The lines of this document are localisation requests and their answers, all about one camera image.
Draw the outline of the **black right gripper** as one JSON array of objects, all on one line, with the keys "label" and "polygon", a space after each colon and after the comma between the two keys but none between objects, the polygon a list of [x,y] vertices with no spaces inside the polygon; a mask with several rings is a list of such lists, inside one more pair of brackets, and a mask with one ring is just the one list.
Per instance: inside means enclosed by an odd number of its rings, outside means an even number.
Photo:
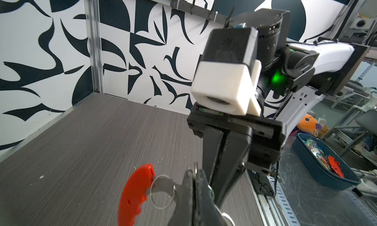
[{"label": "black right gripper", "polygon": [[280,159],[286,125],[268,118],[236,116],[195,104],[187,119],[203,140],[202,169],[221,207],[246,166],[272,171]]}]

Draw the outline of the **black wall hook rail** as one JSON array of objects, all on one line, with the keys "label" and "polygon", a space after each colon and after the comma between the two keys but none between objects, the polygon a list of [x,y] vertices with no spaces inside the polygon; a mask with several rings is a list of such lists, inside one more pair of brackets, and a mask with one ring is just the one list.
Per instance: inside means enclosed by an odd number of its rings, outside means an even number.
[{"label": "black wall hook rail", "polygon": [[236,5],[233,5],[233,8],[228,16],[222,15],[219,11],[214,10],[214,5],[216,0],[214,0],[212,8],[209,10],[207,9],[207,2],[205,2],[205,7],[200,7],[195,5],[196,0],[192,0],[192,3],[187,2],[186,0],[170,0],[170,7],[179,11],[190,13],[191,15],[195,15],[206,19],[208,22],[214,22],[218,24],[222,24],[224,26],[228,26],[231,22],[231,17],[236,9]]}]

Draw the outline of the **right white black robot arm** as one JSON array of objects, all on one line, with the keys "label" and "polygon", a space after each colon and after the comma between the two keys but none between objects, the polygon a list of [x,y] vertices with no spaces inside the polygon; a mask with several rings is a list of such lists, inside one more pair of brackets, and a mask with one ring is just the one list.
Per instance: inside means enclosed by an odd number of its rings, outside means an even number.
[{"label": "right white black robot arm", "polygon": [[367,52],[337,39],[294,41],[290,15],[261,8],[229,16],[197,64],[187,122],[203,140],[202,168],[218,206],[245,170],[270,174],[301,118],[336,94]]}]

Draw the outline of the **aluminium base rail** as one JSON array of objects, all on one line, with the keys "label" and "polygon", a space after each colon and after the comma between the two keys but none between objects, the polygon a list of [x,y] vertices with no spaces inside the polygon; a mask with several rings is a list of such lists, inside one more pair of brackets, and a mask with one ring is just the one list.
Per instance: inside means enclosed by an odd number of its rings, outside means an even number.
[{"label": "aluminium base rail", "polygon": [[272,171],[249,164],[246,173],[264,226],[299,226],[283,189],[278,182],[278,165]]}]

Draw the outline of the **blue bin with items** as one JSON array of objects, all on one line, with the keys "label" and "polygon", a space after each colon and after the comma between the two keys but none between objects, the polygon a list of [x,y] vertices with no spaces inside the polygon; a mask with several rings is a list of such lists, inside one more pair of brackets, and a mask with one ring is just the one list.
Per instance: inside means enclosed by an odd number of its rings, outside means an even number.
[{"label": "blue bin with items", "polygon": [[361,183],[356,173],[323,141],[299,133],[292,148],[316,182],[335,190]]}]

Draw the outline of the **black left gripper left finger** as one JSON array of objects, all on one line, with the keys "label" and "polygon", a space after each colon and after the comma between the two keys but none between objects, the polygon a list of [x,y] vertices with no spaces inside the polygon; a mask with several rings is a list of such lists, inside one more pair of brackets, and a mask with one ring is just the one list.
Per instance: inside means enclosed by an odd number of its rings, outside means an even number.
[{"label": "black left gripper left finger", "polygon": [[193,226],[195,212],[195,187],[193,171],[185,172],[176,207],[168,223],[169,226]]}]

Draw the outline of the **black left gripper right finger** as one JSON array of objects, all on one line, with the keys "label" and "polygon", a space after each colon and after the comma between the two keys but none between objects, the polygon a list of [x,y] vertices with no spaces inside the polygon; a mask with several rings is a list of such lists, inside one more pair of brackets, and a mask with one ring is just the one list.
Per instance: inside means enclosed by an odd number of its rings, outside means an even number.
[{"label": "black left gripper right finger", "polygon": [[227,223],[216,208],[203,170],[197,170],[194,181],[194,225],[226,226]]}]

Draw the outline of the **orange plush toy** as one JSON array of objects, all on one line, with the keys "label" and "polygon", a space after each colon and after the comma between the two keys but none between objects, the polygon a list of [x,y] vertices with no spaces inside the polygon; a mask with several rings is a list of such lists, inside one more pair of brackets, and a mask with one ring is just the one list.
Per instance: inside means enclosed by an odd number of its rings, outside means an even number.
[{"label": "orange plush toy", "polygon": [[300,131],[307,133],[315,133],[322,129],[321,124],[313,116],[305,114],[296,126]]}]

